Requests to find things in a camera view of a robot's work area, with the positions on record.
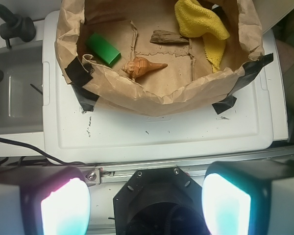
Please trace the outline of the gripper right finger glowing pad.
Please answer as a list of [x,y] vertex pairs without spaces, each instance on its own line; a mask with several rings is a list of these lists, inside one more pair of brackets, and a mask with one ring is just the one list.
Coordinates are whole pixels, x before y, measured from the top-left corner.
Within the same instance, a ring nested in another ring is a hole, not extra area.
[[294,160],[213,162],[201,200],[213,235],[294,235]]

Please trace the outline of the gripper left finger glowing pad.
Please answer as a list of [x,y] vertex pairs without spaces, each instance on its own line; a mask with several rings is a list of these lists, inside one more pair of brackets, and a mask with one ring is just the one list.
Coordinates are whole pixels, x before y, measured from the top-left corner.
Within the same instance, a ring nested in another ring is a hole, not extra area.
[[0,235],[84,235],[90,209],[76,167],[0,167]]

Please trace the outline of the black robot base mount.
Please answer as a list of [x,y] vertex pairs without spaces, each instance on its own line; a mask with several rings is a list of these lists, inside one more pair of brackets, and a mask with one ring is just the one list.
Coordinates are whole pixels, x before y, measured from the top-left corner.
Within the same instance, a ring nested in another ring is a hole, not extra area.
[[185,172],[133,175],[113,198],[118,235],[208,235],[202,187]]

